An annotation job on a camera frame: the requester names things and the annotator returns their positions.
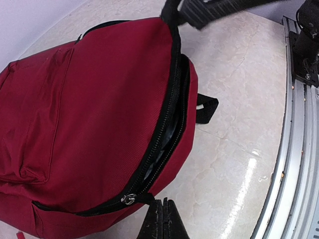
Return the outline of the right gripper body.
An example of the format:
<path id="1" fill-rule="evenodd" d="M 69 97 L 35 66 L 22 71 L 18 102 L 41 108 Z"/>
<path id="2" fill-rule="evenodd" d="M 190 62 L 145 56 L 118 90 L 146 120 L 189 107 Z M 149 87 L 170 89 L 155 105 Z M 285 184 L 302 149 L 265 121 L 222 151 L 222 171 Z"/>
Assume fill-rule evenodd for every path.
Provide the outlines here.
<path id="1" fill-rule="evenodd" d="M 188 23 L 202 30 L 213 21 L 272 2 L 272 0 L 185 0 L 178 13 L 178 24 Z"/>

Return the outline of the red backpack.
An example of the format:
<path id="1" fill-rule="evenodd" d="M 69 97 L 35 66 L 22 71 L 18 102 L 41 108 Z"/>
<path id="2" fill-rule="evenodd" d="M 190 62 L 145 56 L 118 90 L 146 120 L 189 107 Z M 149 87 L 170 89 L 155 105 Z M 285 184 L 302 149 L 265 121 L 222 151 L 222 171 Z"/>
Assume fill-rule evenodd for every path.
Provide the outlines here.
<path id="1" fill-rule="evenodd" d="M 0 220 L 43 239 L 102 232 L 178 174 L 218 100 L 197 92 L 178 1 L 11 62 L 0 75 Z"/>

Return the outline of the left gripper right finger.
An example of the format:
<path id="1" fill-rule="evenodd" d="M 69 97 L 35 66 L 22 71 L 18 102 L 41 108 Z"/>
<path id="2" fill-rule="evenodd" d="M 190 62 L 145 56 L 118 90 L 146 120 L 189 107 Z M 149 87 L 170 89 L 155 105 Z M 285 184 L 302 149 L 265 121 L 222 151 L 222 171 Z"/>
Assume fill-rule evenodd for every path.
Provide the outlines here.
<path id="1" fill-rule="evenodd" d="M 190 239 L 175 202 L 167 198 L 163 201 L 163 238 Z"/>

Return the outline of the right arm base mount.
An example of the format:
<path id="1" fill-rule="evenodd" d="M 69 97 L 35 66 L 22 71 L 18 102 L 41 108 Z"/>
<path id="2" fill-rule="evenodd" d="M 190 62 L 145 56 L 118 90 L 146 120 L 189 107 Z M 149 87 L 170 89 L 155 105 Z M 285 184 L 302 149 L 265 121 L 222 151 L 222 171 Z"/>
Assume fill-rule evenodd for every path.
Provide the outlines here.
<path id="1" fill-rule="evenodd" d="M 292 76 L 308 86 L 319 86 L 319 2 L 307 0 L 296 12 L 300 33 L 289 32 Z"/>

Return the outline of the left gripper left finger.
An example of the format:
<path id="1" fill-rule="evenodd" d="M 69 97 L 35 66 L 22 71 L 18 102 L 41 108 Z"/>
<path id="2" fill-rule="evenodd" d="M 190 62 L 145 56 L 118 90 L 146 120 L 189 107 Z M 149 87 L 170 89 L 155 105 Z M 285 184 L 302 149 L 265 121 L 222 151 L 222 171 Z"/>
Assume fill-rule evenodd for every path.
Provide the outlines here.
<path id="1" fill-rule="evenodd" d="M 163 238 L 163 205 L 161 200 L 153 201 L 148 208 L 137 239 Z"/>

